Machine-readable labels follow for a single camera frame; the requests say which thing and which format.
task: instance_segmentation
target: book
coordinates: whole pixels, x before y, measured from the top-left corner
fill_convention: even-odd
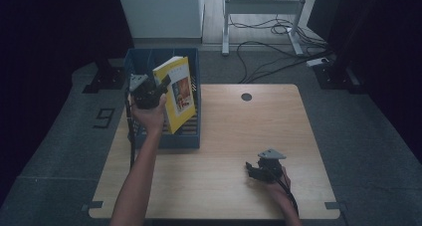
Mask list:
[[[166,94],[165,120],[168,131],[175,134],[196,114],[188,58],[175,56],[153,69],[152,72],[157,85],[165,78],[170,78]]]

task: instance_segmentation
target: white metal frame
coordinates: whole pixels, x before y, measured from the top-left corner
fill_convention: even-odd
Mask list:
[[[288,28],[289,39],[298,56],[303,55],[298,38],[298,24],[306,0],[224,0],[224,27],[222,54],[229,55],[230,14],[294,14],[292,28]]]

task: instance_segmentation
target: white power adapter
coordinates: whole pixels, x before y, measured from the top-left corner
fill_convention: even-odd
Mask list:
[[[312,68],[316,66],[322,66],[322,65],[328,65],[329,60],[327,58],[320,58],[320,59],[314,59],[307,61],[307,66]]]

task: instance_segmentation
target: wooden tabletop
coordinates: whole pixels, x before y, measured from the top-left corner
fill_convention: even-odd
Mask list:
[[[337,209],[298,88],[294,85],[202,85],[199,149],[161,149],[157,155],[147,218],[283,218],[263,183],[245,170],[273,148],[292,181],[302,219],[335,219]],[[252,99],[242,100],[243,94]],[[127,122],[121,117],[91,208],[110,218],[129,171]]]

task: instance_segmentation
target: storage box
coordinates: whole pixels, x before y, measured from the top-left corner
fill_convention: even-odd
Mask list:
[[[147,74],[153,78],[152,70],[173,56],[188,57],[196,115],[187,121],[175,134],[170,134],[165,127],[159,148],[199,148],[201,88],[197,49],[129,49],[124,60],[127,82],[129,83],[129,78],[132,74]],[[131,118],[130,111],[127,111],[127,119],[129,131],[131,131],[129,139],[132,143],[132,148],[140,148],[146,137],[145,131],[139,126],[138,122]]]

